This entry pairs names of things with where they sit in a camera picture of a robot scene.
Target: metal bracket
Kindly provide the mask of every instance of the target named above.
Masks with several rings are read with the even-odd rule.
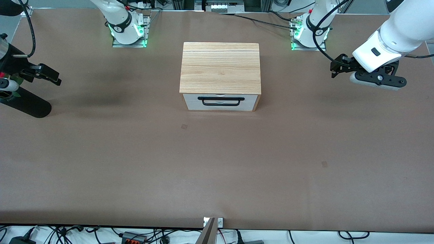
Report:
[[[209,219],[210,219],[209,217],[204,217],[204,227],[207,225]],[[223,218],[217,219],[217,228],[219,229],[223,228]]]
[[[398,65],[399,61],[396,61],[381,66],[371,73],[365,70],[359,70],[355,73],[355,78],[359,81],[375,84],[379,87],[387,86],[389,89],[398,90],[407,84],[407,80],[404,77],[395,76]]]
[[[223,225],[223,218],[204,218],[204,230],[196,241],[196,244],[215,244],[217,236],[217,226],[220,223]]]
[[[301,29],[303,28],[303,19],[301,19],[301,16],[297,16],[293,20],[289,21],[290,27],[295,27],[297,30],[290,29],[289,34],[291,36],[291,50],[301,50],[301,51],[319,51],[316,47],[306,47],[302,45],[294,36],[298,36],[301,34]],[[319,45],[322,50],[326,50],[326,42],[323,42]]]
[[[24,11],[27,11],[27,13],[29,14],[29,16],[32,16],[34,8],[32,6],[28,6],[28,7],[30,9],[25,9]],[[24,11],[20,13],[20,16],[25,18],[26,17],[26,13]]]

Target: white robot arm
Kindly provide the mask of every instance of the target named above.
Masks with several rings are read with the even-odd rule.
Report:
[[[306,47],[319,49],[337,9],[346,2],[348,0],[316,0],[314,8],[303,14],[302,31],[294,39]],[[392,90],[406,85],[405,78],[395,76],[398,60],[405,56],[420,58],[408,53],[434,38],[434,0],[388,0],[389,6],[393,6],[389,9],[389,19],[352,53],[354,58],[341,54],[331,59],[320,50],[333,61],[332,78],[339,73],[355,72],[350,77],[354,83]]]
[[[90,0],[104,14],[114,38],[121,44],[132,44],[145,35],[143,14],[129,12],[117,0]]]
[[[352,54],[368,72],[392,63],[434,38],[434,0],[400,0],[401,4]]]

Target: wood grain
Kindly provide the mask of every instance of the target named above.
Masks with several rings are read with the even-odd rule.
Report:
[[[261,94],[259,44],[184,43],[179,92]]]

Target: drawer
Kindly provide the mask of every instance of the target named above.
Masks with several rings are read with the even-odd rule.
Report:
[[[189,110],[252,111],[257,95],[183,94]]]

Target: wooden box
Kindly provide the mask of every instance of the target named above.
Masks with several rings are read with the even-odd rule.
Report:
[[[259,44],[184,43],[179,93],[189,110],[254,111],[261,96]]]

